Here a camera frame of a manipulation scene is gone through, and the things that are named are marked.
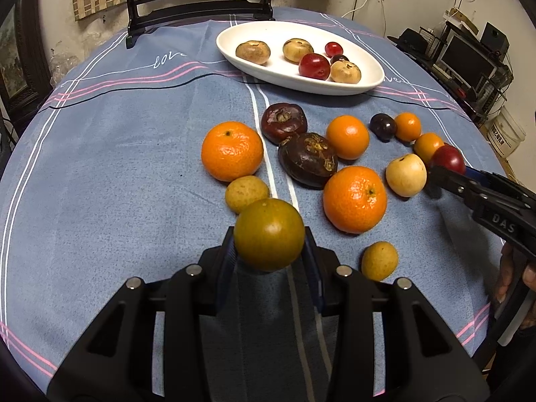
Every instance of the computer monitor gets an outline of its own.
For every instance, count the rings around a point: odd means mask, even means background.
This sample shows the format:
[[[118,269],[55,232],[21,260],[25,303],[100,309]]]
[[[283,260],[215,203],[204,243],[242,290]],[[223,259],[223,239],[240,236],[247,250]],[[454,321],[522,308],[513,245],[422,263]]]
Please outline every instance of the computer monitor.
[[[441,52],[438,64],[439,67],[446,67],[454,77],[476,92],[483,87],[482,76],[491,78],[496,70],[496,66],[486,56],[456,34]]]

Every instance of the silver screw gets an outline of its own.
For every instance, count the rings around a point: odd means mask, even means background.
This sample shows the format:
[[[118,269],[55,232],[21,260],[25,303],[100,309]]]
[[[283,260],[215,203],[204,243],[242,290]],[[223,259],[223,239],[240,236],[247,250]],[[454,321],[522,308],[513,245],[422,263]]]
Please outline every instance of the silver screw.
[[[350,276],[352,275],[352,268],[350,266],[340,265],[340,266],[337,266],[336,272],[340,276]]]
[[[411,286],[413,286],[413,284],[408,278],[397,279],[397,285],[403,290],[408,290],[409,288],[411,288]]]
[[[203,271],[203,268],[198,264],[191,264],[186,268],[186,273],[189,276],[197,276]]]
[[[132,278],[128,278],[125,284],[127,285],[127,288],[134,290],[141,286],[141,279],[137,276],[133,276]]]

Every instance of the white bucket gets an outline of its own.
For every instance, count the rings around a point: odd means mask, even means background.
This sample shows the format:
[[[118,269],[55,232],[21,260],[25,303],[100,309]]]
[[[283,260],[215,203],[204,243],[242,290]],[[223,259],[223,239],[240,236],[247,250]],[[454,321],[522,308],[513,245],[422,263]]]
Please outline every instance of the white bucket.
[[[525,140],[526,136],[525,131],[514,121],[506,107],[502,106],[488,131],[491,146],[501,157],[507,158]]]

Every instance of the blue tablecloth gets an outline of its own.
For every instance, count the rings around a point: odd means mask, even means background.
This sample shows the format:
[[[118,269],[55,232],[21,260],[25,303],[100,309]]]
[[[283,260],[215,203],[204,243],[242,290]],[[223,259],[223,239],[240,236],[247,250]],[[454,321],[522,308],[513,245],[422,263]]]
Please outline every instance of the blue tablecloth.
[[[310,131],[323,134],[339,115],[368,123],[378,112],[409,110],[423,131],[459,147],[468,165],[502,172],[452,98],[389,41],[329,15],[278,8],[275,18],[355,42],[382,64],[385,82],[370,95],[349,97],[256,84],[215,46],[223,29],[248,21],[231,16],[159,28],[131,50],[126,33],[118,34],[69,72],[30,123],[0,182],[0,332],[42,390],[126,278],[168,278],[221,243],[235,215],[224,203],[224,186],[200,162],[202,140],[217,123],[238,120],[255,128],[269,104],[287,101],[302,105]],[[357,164],[382,175],[391,159],[410,150],[371,137]],[[400,263],[388,281],[410,277],[468,352],[475,350],[487,329],[486,287],[496,276],[501,242],[471,220],[457,197],[431,200],[420,193],[402,201],[390,193],[383,220],[349,236],[326,220],[321,192],[287,178],[270,143],[257,174],[272,196],[299,209],[319,246],[336,251],[343,263],[356,267],[365,247],[391,242]],[[375,326],[380,392],[381,322]],[[238,271],[222,313],[202,320],[213,400],[322,401],[336,327],[336,318],[315,313],[300,261],[265,276]],[[161,333],[159,320],[159,348]],[[157,349],[158,393],[161,367]]]

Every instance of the red fruit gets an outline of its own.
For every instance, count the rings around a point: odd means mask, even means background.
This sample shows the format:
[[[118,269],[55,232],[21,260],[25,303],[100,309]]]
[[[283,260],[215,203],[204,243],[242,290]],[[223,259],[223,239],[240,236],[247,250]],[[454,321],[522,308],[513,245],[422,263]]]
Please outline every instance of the red fruit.
[[[458,148],[451,145],[439,147],[432,156],[430,167],[443,166],[459,174],[465,174],[464,157]]]
[[[298,64],[298,72],[304,77],[317,80],[327,80],[330,76],[331,66],[329,61],[316,53],[309,53],[301,58]]]
[[[342,54],[342,47],[337,42],[328,42],[324,50],[329,57]]]

